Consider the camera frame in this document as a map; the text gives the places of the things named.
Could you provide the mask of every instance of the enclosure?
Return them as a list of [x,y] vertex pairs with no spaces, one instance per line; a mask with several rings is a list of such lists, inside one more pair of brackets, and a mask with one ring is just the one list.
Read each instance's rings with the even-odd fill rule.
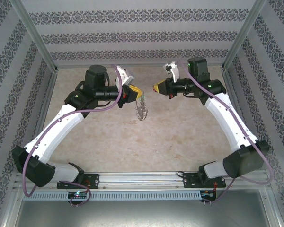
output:
[[[163,64],[181,59],[187,66],[198,56],[207,59],[211,79],[225,85],[248,128],[271,146],[274,180],[257,186],[238,178],[218,205],[224,213],[190,203],[194,196],[107,201],[122,191],[186,193],[178,171],[197,171],[230,154],[218,122],[198,99],[169,100],[152,90],[170,76]],[[111,82],[116,73],[110,64],[133,72],[148,115],[139,121],[135,103],[91,113],[58,146],[51,161],[73,162],[102,177],[85,209],[94,215],[74,225],[213,225],[222,216],[218,226],[284,226],[284,0],[0,0],[0,226],[31,226],[36,213],[73,212],[57,201],[59,195],[66,199],[54,183],[38,188],[33,199],[24,197],[10,151],[42,131],[92,64],[107,67]],[[183,69],[180,76],[186,77]],[[263,181],[265,169],[248,177]],[[249,201],[241,207],[240,196]],[[189,209],[193,218],[183,215]],[[105,214],[97,216],[101,210]],[[74,212],[84,220],[84,212]],[[72,220],[38,219],[34,225],[63,222]]]

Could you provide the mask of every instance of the aluminum frame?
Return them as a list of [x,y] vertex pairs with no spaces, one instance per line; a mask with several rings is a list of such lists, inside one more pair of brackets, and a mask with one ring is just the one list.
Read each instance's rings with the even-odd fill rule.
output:
[[[183,185],[183,180],[177,175],[178,172],[116,172],[116,173],[97,173],[99,177],[99,188],[93,189],[91,192],[145,192],[145,191],[174,191],[174,192],[193,192],[200,190],[209,190],[212,188],[195,188],[186,189]],[[267,181],[268,175],[266,170],[257,170],[245,175],[246,177],[256,181]],[[9,200],[7,210],[5,212],[1,227],[13,227],[16,224],[18,214],[21,208],[23,199],[22,178],[18,173],[13,184],[11,198]],[[225,178],[228,185],[231,178]],[[31,181],[27,182],[27,189],[30,191],[34,184]],[[271,227],[284,227],[279,208],[277,206],[275,196],[270,185],[256,185],[241,178],[237,178],[230,190],[258,190],[262,198],[263,206],[269,224]],[[75,192],[77,189],[59,190],[56,188],[56,182],[50,182],[48,185],[37,188],[36,192]]]

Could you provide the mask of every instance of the metal bar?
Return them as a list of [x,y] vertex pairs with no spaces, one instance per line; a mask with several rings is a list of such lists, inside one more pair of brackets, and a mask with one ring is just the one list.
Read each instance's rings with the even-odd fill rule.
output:
[[54,71],[57,67],[53,61],[52,56],[50,55],[49,51],[46,48],[45,43],[43,42],[36,26],[34,25],[32,19],[30,18],[27,10],[25,9],[22,0],[11,0],[10,3],[12,4],[13,8],[15,9],[16,13],[20,17],[22,23],[24,24],[25,28],[27,29],[30,37],[35,42],[38,50],[40,51],[42,57],[46,61],[47,65],[50,67],[51,71]]
[[284,227],[284,222],[276,204],[272,189],[263,188],[259,190],[259,192],[270,227]]
[[[117,191],[92,192],[91,201],[149,201],[149,200],[200,200],[200,191]],[[24,201],[67,201],[68,192],[36,192]],[[84,201],[86,198],[75,198]]]
[[[100,175],[99,188],[93,191],[147,191],[147,190],[210,190],[212,188],[196,188],[196,189],[184,189],[182,178],[178,177],[177,172],[124,172],[124,173],[97,173]],[[14,182],[13,188],[22,188],[21,174],[18,173]],[[246,177],[257,180],[267,181],[268,176],[265,170],[254,171],[247,174]],[[231,178],[225,178],[226,184],[231,182]],[[56,182],[50,182],[42,188],[37,188],[37,191],[60,191],[56,189]],[[31,190],[34,184],[31,181],[27,181],[27,188]],[[262,186],[247,182],[241,178],[237,178],[231,189],[261,189]]]
[[249,30],[251,29],[253,23],[255,22],[258,14],[260,13],[265,3],[266,3],[266,0],[256,0],[255,1],[249,14],[247,15],[246,20],[244,21],[243,26],[241,27],[241,30],[239,31],[235,41],[233,42],[230,50],[227,53],[225,61],[223,62],[223,65],[225,68],[228,69],[229,66],[231,65],[232,60],[236,56],[239,48],[241,47],[241,44],[243,43],[245,37],[247,36]]
[[14,227],[21,208],[24,194],[22,189],[11,192],[1,227]]

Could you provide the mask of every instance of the beige floor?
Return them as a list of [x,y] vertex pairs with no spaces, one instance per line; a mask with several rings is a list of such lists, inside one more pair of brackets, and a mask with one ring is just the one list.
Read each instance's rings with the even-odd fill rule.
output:
[[[169,77],[162,67],[130,70],[136,77],[133,84],[145,92],[149,109],[146,120],[138,120],[136,103],[90,113],[62,141],[51,161],[73,162],[95,172],[188,171],[230,153],[223,131],[198,99],[178,95],[168,100],[153,92],[153,84]],[[46,124],[84,79],[85,71],[59,70]],[[222,81],[218,66],[209,67],[209,71],[212,79]],[[108,68],[108,74],[114,81],[112,68]]]

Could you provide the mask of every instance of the patterned wallpaper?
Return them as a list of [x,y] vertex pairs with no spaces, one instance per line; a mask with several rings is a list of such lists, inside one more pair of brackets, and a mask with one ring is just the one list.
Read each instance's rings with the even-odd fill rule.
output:
[[225,59],[255,0],[24,0],[55,64]]
[[246,124],[271,146],[284,220],[284,0],[264,5],[228,71]]
[[0,222],[14,181],[10,151],[36,131],[52,72],[8,0],[0,0]]

